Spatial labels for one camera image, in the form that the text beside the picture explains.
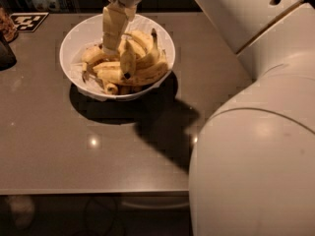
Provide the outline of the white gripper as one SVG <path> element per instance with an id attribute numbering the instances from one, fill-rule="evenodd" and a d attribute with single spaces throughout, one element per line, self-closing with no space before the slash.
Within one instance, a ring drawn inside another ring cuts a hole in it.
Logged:
<path id="1" fill-rule="evenodd" d="M 128 24 L 135 18 L 137 7 L 142 0 L 108 0 L 110 4 L 102 11 L 102 45 L 105 53 L 115 54 L 121 36 Z"/>

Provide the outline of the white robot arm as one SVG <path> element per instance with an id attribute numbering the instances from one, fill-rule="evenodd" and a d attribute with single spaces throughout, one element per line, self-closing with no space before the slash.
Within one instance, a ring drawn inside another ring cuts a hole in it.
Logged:
<path id="1" fill-rule="evenodd" d="M 304 0 L 195 0 L 254 84 L 198 135 L 194 236 L 315 236 L 315 8 Z"/>

